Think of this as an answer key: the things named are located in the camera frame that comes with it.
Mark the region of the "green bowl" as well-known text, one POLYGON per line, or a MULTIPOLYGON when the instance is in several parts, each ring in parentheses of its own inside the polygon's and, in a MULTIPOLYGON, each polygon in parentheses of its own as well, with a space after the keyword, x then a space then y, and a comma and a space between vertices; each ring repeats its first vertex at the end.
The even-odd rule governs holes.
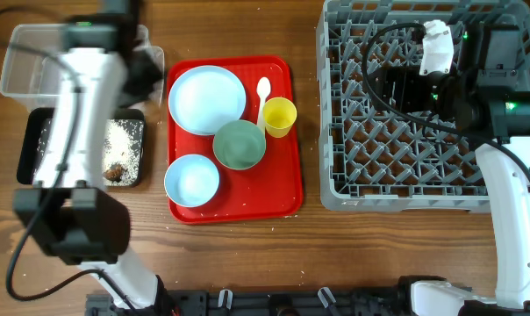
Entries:
POLYGON ((261 129, 242 119, 222 126, 212 143, 218 162, 233 170, 251 169, 261 161, 266 148, 266 138, 261 129))

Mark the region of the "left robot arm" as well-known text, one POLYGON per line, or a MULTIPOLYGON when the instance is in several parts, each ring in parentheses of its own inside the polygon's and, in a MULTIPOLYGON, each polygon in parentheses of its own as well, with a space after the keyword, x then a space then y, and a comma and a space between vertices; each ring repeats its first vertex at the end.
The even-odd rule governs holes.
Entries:
POLYGON ((47 149, 32 187, 17 190, 13 211, 44 254, 93 274, 121 313, 166 315, 171 300, 154 272, 130 248, 127 208, 107 194, 103 177, 106 125, 137 53, 141 4, 106 1, 61 28, 60 92, 47 149))

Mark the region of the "brown food scrap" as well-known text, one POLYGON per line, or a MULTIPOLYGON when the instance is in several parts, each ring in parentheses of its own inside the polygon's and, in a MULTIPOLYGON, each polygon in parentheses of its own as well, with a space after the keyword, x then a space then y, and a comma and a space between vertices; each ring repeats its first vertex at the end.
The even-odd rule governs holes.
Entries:
POLYGON ((127 168, 122 164, 112 164, 104 173, 104 179, 109 182, 120 183, 123 181, 127 168))

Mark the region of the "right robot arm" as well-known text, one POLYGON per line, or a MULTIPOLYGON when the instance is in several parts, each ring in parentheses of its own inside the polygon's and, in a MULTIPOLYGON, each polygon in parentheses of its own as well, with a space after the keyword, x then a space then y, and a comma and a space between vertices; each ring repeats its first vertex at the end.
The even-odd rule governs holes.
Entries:
POLYGON ((414 315, 530 315, 530 89, 519 86, 519 28, 465 26, 456 47, 450 27, 410 23, 422 61, 417 67, 363 72, 376 108, 416 121, 419 111, 453 119, 469 142, 491 204, 498 258, 494 298, 442 279, 404 280, 414 315))

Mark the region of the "small light blue bowl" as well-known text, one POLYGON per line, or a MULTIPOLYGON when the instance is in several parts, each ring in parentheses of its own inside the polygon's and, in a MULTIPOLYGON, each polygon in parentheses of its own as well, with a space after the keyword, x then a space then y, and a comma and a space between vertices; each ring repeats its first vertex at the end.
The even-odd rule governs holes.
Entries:
POLYGON ((182 207, 199 207, 217 193, 220 175, 217 166, 200 154, 187 154, 175 159, 164 176, 168 198, 182 207))

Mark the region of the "white rice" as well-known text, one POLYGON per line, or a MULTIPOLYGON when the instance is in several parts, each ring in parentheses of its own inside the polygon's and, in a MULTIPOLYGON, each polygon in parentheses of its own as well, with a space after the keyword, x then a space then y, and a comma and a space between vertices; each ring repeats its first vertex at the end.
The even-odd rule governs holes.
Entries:
POLYGON ((145 121, 137 118, 107 119, 104 130, 80 130, 71 147, 62 185, 69 187, 79 181, 97 188, 136 185, 140 179, 144 134, 145 121), (109 182, 103 176, 115 163, 127 168, 120 183, 109 182))

